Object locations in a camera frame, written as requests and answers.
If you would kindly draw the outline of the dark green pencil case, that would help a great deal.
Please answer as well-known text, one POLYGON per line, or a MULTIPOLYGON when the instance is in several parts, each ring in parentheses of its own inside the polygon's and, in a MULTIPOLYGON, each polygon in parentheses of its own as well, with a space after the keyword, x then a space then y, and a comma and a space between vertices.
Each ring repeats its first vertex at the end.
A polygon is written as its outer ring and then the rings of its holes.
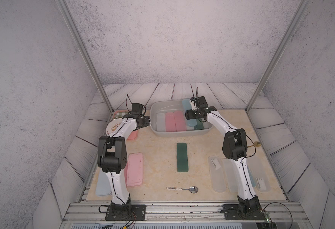
POLYGON ((194 130, 204 130, 203 122, 200 119, 196 119, 197 124, 194 126, 194 130))
POLYGON ((177 143, 177 171, 189 171, 188 151, 186 143, 177 143))

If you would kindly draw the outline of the teal pencil case with label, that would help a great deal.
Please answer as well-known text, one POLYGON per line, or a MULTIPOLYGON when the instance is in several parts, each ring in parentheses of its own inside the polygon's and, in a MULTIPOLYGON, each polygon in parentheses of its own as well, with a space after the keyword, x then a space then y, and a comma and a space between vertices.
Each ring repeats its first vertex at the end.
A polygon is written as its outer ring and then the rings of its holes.
POLYGON ((187 126, 189 127, 195 127, 197 125, 197 120, 196 119, 188 119, 189 118, 189 111, 192 110, 191 107, 191 100, 190 99, 183 99, 182 100, 182 105, 185 110, 184 112, 184 117, 187 120, 187 126))

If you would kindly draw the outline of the frosted white pencil case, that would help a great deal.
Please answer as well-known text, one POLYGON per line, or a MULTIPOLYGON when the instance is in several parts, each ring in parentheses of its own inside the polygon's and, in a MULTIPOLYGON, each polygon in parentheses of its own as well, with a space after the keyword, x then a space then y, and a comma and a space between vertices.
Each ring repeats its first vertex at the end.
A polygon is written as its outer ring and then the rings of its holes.
POLYGON ((157 132, 166 132, 165 113, 156 114, 156 131, 157 132))

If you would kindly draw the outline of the grey plastic storage box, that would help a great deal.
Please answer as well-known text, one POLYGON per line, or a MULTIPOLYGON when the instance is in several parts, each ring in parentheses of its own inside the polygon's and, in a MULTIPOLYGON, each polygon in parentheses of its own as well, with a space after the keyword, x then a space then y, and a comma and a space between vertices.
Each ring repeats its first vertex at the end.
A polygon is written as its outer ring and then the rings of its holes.
POLYGON ((151 118, 151 129, 155 135, 159 137, 183 137, 183 136, 195 136, 195 135, 204 135, 208 133, 211 129, 213 129, 212 124, 203 123, 204 130, 194 130, 194 127, 187 126, 187 130, 183 132, 157 132, 156 131, 156 114, 158 113, 168 113, 182 111, 185 112, 182 100, 179 101, 161 101, 156 102, 152 105, 150 110, 150 118, 151 118))

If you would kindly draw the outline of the translucent pink pencil case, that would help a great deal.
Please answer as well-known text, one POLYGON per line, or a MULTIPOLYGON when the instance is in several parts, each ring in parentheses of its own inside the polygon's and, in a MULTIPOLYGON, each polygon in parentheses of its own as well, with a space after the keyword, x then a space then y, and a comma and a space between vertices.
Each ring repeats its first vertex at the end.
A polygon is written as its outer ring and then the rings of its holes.
POLYGON ((175 126, 177 132, 183 132, 187 130, 187 124, 185 121, 185 116, 182 111, 174 112, 175 126))

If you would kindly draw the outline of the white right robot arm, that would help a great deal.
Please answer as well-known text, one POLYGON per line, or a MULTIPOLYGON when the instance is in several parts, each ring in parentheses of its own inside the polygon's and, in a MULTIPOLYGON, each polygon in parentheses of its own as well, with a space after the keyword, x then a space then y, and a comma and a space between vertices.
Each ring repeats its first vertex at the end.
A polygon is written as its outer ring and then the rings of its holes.
POLYGON ((204 96, 190 99, 191 109, 185 111, 185 117, 203 119, 212 124, 223 134, 222 151, 224 156, 231 160, 238 187, 238 209, 244 215, 261 209, 259 198, 251 184, 247 167, 247 134, 242 128, 230 124, 219 111, 207 104, 204 96))

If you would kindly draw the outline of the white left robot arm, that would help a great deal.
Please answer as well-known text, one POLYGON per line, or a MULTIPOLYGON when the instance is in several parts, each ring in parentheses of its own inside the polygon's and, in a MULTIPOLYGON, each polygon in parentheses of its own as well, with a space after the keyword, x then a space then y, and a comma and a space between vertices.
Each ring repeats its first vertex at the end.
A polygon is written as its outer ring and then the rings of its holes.
POLYGON ((116 130, 99 138, 97 165, 108 177, 112 203, 115 205, 126 205, 130 200, 124 175, 127 165, 126 140, 132 132, 150 125, 146 106, 133 103, 131 110, 121 118, 116 130))

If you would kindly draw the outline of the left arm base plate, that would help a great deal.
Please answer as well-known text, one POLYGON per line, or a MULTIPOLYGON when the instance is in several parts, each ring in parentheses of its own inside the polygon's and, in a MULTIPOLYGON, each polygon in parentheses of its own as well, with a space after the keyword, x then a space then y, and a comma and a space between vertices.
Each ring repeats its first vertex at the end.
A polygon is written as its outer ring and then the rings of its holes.
POLYGON ((144 221, 146 217, 146 205, 119 205, 111 203, 106 211, 106 221, 144 221))

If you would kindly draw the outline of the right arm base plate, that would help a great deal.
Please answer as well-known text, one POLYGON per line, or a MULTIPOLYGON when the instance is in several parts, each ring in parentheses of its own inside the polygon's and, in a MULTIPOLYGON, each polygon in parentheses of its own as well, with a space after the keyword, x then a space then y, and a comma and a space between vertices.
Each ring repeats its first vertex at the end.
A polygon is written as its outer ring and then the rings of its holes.
POLYGON ((247 213, 239 204, 224 204, 220 213, 224 215, 225 220, 266 220, 266 216, 257 209, 247 213))

